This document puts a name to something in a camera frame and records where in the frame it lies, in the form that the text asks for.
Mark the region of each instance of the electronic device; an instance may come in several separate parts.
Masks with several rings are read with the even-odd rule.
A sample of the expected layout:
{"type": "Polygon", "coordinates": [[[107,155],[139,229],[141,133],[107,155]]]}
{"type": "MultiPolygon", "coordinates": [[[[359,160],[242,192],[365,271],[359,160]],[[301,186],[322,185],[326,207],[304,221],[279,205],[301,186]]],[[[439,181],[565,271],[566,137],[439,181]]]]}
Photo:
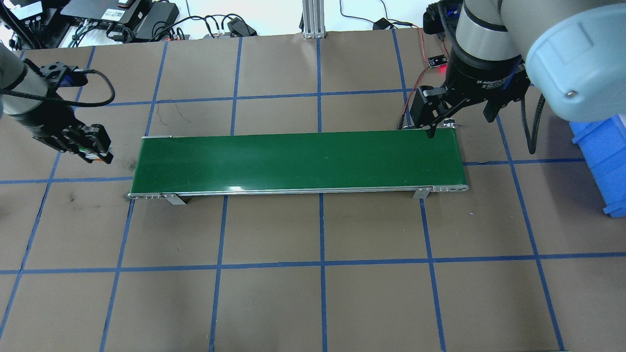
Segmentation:
{"type": "Polygon", "coordinates": [[[118,7],[123,9],[128,9],[135,0],[118,0],[118,7]]]}
{"type": "MultiPolygon", "coordinates": [[[[135,42],[145,42],[154,38],[155,34],[159,33],[159,28],[171,26],[178,17],[178,6],[173,3],[166,3],[163,1],[157,1],[152,3],[148,14],[141,20],[139,25],[135,28],[135,42]]],[[[163,33],[156,40],[164,37],[166,33],[163,33]]]]}
{"type": "Polygon", "coordinates": [[[71,24],[79,26],[85,19],[100,22],[98,29],[107,29],[116,23],[113,31],[134,29],[148,14],[151,0],[135,0],[128,8],[118,7],[119,0],[71,0],[61,14],[72,18],[71,24]]]}

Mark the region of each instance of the white floor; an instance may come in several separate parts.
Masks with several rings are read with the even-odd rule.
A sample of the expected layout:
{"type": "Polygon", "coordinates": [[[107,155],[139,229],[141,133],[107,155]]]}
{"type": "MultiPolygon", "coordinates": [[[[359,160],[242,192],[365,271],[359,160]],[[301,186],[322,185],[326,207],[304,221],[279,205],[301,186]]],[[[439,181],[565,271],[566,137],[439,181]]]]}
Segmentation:
{"type": "MultiPolygon", "coordinates": [[[[239,1],[206,1],[187,0],[192,15],[205,16],[207,14],[236,13],[257,30],[259,35],[272,36],[280,34],[298,33],[300,29],[300,15],[302,1],[300,0],[239,0],[239,1]]],[[[185,0],[170,0],[178,5],[180,14],[178,19],[188,16],[185,0]]],[[[387,14],[390,18],[407,21],[418,26],[422,25],[422,15],[426,6],[434,0],[385,0],[387,14]]],[[[384,8],[380,0],[342,0],[344,14],[358,16],[377,21],[385,17],[384,8]]],[[[339,12],[339,0],[324,2],[324,17],[327,31],[365,31],[372,29],[372,24],[358,19],[345,18],[339,12]]],[[[200,39],[208,34],[201,21],[185,21],[180,25],[185,34],[191,39],[200,39]]],[[[71,35],[76,28],[70,28],[68,35],[61,46],[69,45],[71,35]]],[[[4,26],[0,28],[0,39],[7,45],[12,31],[4,26]]],[[[80,46],[119,44],[104,35],[104,31],[92,31],[82,41],[80,46]]]]}

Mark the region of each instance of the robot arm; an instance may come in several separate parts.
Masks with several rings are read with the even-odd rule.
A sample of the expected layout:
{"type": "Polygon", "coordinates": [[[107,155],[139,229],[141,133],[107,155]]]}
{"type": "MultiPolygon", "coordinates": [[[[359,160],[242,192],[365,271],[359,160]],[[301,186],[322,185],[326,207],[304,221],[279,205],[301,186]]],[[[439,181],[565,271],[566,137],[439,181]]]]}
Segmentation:
{"type": "Polygon", "coordinates": [[[446,80],[421,86],[414,128],[428,130],[458,110],[523,99],[532,81],[560,117],[591,122],[626,111],[626,1],[442,0],[424,14],[424,32],[452,43],[446,80]]]}
{"type": "Polygon", "coordinates": [[[104,126],[86,126],[76,119],[71,106],[103,106],[114,98],[113,86],[98,71],[80,70],[59,62],[37,67],[28,59],[22,62],[0,45],[0,101],[4,112],[30,130],[34,139],[61,153],[77,154],[88,163],[94,160],[111,163],[111,140],[104,126]],[[84,86],[87,73],[105,79],[111,90],[109,99],[101,103],[78,103],[65,101],[56,93],[62,86],[84,86]]]}

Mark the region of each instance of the green conveyor belt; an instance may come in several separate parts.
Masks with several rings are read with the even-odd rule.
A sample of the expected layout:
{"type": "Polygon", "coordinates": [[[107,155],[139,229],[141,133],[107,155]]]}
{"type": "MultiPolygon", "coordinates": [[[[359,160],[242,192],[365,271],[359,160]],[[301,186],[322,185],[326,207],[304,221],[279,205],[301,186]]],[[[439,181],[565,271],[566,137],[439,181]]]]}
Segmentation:
{"type": "Polygon", "coordinates": [[[422,130],[148,137],[142,141],[129,196],[358,192],[431,186],[467,189],[454,128],[440,128],[434,139],[428,139],[422,130]]]}

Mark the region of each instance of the black cable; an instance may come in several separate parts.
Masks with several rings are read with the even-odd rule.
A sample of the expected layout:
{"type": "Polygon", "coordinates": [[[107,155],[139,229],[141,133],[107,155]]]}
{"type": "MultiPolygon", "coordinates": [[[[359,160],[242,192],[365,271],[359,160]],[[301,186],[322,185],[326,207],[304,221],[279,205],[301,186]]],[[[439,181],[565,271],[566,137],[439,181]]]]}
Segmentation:
{"type": "Polygon", "coordinates": [[[215,28],[217,28],[217,31],[219,32],[219,31],[220,31],[220,25],[219,25],[219,24],[217,24],[217,20],[215,19],[215,17],[214,17],[214,16],[219,16],[219,15],[218,15],[218,14],[216,14],[216,15],[210,15],[210,14],[208,14],[208,15],[204,16],[204,18],[205,18],[205,20],[206,20],[207,18],[211,18],[211,19],[213,20],[213,22],[215,22],[215,28]]]}
{"type": "Polygon", "coordinates": [[[344,9],[343,9],[343,6],[341,4],[341,0],[339,0],[339,13],[341,13],[341,16],[344,16],[344,17],[347,17],[347,18],[361,19],[363,21],[367,21],[367,22],[370,22],[371,24],[374,24],[374,21],[371,21],[371,20],[369,20],[367,18],[357,17],[357,16],[348,16],[348,15],[344,14],[344,9]]]}
{"type": "Polygon", "coordinates": [[[9,26],[14,33],[17,34],[18,38],[21,38],[23,41],[26,42],[26,44],[29,44],[31,46],[31,48],[34,48],[34,44],[32,41],[29,40],[29,38],[26,36],[26,34],[23,31],[23,28],[20,26],[17,26],[15,24],[15,22],[11,19],[11,17],[9,16],[9,9],[4,5],[4,3],[0,4],[0,19],[2,19],[2,21],[9,26]]]}
{"type": "Polygon", "coordinates": [[[33,94],[28,94],[28,93],[21,93],[19,91],[4,90],[4,89],[0,89],[0,95],[6,94],[6,95],[11,95],[11,96],[17,96],[19,98],[39,100],[39,101],[48,101],[50,103],[57,103],[57,104],[69,105],[69,106],[78,106],[80,108],[96,108],[98,106],[105,106],[111,103],[115,99],[115,89],[113,88],[113,84],[111,84],[111,81],[105,76],[104,73],[98,70],[76,70],[75,72],[86,73],[86,74],[93,73],[102,77],[104,81],[106,82],[106,84],[109,86],[109,90],[111,91],[111,96],[107,100],[101,101],[99,103],[80,103],[78,101],[50,98],[49,96],[33,95],[33,94]]]}
{"type": "Polygon", "coordinates": [[[128,27],[122,28],[121,33],[122,33],[122,36],[124,37],[123,38],[124,43],[130,43],[133,40],[135,40],[135,34],[133,33],[133,31],[130,30],[130,28],[128,27]]]}
{"type": "Polygon", "coordinates": [[[528,152],[534,154],[537,150],[537,137],[539,132],[539,122],[541,120],[541,113],[543,113],[543,106],[546,102],[546,98],[543,94],[539,97],[537,102],[537,108],[535,109],[535,119],[533,120],[533,133],[528,131],[528,123],[526,122],[526,99],[521,99],[521,124],[524,127],[524,134],[526,135],[526,144],[528,145],[528,152]]]}
{"type": "Polygon", "coordinates": [[[96,22],[94,24],[89,24],[89,28],[87,28],[86,31],[82,32],[81,34],[79,34],[76,39],[74,39],[74,47],[78,48],[78,46],[80,45],[80,43],[83,41],[83,39],[85,38],[85,36],[87,35],[87,33],[91,32],[92,30],[96,29],[98,26],[100,25],[100,22],[96,22]]]}
{"type": "Polygon", "coordinates": [[[185,0],[185,5],[187,5],[187,14],[188,14],[189,16],[191,16],[191,15],[192,15],[192,13],[191,13],[191,11],[189,11],[189,3],[187,2],[187,0],[185,0]]]}
{"type": "Polygon", "coordinates": [[[382,8],[385,9],[385,18],[388,20],[389,19],[389,15],[387,14],[387,5],[385,5],[385,2],[383,0],[381,0],[382,3],[382,8]]]}
{"type": "Polygon", "coordinates": [[[109,24],[109,26],[107,27],[106,31],[105,31],[105,36],[109,39],[113,39],[112,36],[110,36],[109,34],[111,34],[111,32],[113,31],[113,28],[115,28],[115,26],[117,25],[117,22],[111,22],[111,24],[109,24]]]}
{"type": "Polygon", "coordinates": [[[4,3],[0,3],[0,19],[4,21],[15,33],[17,33],[18,37],[25,41],[31,49],[42,49],[41,44],[34,40],[33,37],[28,35],[28,32],[24,30],[21,22],[15,17],[15,15],[4,5],[4,3]]]}
{"type": "Polygon", "coordinates": [[[178,36],[179,40],[185,40],[185,32],[183,32],[180,27],[176,29],[176,35],[178,36]]]}
{"type": "Polygon", "coordinates": [[[178,26],[179,24],[185,22],[188,19],[196,19],[196,20],[204,21],[205,25],[207,26],[208,33],[211,35],[212,38],[215,38],[215,36],[213,35],[213,32],[211,31],[211,26],[208,25],[207,18],[201,17],[201,16],[189,16],[189,17],[185,17],[185,18],[181,19],[180,21],[174,22],[173,24],[171,24],[171,25],[169,25],[167,27],[164,27],[159,33],[154,35],[152,37],[152,39],[150,39],[149,41],[157,40],[161,36],[161,34],[163,34],[163,32],[165,32],[165,31],[169,32],[170,29],[174,28],[175,26],[178,26]]]}

